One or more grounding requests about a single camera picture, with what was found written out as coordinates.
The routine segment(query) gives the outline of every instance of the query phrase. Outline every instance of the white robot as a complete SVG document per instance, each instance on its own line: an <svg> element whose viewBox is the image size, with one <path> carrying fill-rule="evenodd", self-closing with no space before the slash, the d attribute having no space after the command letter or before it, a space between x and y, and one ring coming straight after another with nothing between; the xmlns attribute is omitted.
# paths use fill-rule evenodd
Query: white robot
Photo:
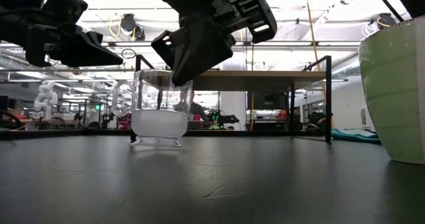
<svg viewBox="0 0 425 224"><path fill-rule="evenodd" d="M39 86L39 95L34 101L33 120L52 118L52 105L58 104L58 94L53 92L53 87L54 82L52 81L43 81Z"/></svg>

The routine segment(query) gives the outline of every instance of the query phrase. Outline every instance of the green vase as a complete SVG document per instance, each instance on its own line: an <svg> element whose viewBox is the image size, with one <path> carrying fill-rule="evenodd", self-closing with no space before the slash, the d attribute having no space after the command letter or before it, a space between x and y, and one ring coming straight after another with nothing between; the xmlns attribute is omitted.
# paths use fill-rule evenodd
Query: green vase
<svg viewBox="0 0 425 224"><path fill-rule="evenodd" d="M359 47L365 98L396 161L425 164L425 17L373 34Z"/></svg>

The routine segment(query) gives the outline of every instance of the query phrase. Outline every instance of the wooden tabletop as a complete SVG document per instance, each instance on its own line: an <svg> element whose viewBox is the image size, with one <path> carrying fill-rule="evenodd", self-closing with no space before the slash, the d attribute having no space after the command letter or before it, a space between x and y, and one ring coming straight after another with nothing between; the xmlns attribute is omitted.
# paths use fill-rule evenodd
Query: wooden tabletop
<svg viewBox="0 0 425 224"><path fill-rule="evenodd" d="M323 80L325 72L306 71L218 71L209 70L193 80L194 90L285 91L294 81L296 89Z"/></svg>

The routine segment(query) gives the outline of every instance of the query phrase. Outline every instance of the clear glass pitcher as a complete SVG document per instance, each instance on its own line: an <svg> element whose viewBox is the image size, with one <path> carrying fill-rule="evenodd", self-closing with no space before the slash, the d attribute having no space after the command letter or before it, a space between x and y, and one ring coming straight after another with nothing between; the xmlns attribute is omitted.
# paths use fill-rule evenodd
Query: clear glass pitcher
<svg viewBox="0 0 425 224"><path fill-rule="evenodd" d="M112 112L118 117L131 112L131 128L140 138L177 140L187 131L191 93L192 81L175 86L171 71L141 70L133 84L122 80L114 86Z"/></svg>

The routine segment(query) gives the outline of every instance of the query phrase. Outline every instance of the person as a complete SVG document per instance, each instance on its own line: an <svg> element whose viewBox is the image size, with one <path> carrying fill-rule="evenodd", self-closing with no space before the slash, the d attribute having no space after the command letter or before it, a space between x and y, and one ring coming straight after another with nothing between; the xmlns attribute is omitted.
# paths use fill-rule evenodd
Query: person
<svg viewBox="0 0 425 224"><path fill-rule="evenodd" d="M209 119L208 119L208 116L205 114L204 107L202 107L200 104L197 104L197 103L193 102L193 98L194 97L195 97L195 91L192 90L191 93L190 93L190 96L189 96L190 101L191 101L191 107L190 107L189 113L190 114L201 115L201 118L204 120L204 122L206 124L208 124ZM181 110L181 109L184 109L184 108L185 108L185 103L184 102L178 103L178 105L176 105L176 107L175 107L175 109L177 111L178 110Z"/></svg>

